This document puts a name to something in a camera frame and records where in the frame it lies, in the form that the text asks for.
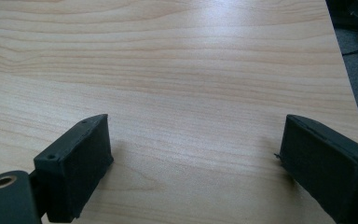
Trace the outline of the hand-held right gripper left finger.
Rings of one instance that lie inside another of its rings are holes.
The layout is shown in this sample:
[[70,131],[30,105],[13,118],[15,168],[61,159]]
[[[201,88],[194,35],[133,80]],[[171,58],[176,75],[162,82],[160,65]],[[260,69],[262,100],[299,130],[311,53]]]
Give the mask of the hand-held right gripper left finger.
[[113,163],[107,118],[79,121],[34,158],[30,177],[37,209],[49,221],[70,223],[80,217]]

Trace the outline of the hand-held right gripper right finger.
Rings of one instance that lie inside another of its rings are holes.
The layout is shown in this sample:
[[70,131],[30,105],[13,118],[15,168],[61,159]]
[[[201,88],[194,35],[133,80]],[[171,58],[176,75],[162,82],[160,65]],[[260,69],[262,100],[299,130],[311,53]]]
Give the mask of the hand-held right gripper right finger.
[[278,158],[337,224],[358,224],[358,143],[321,122],[288,115]]

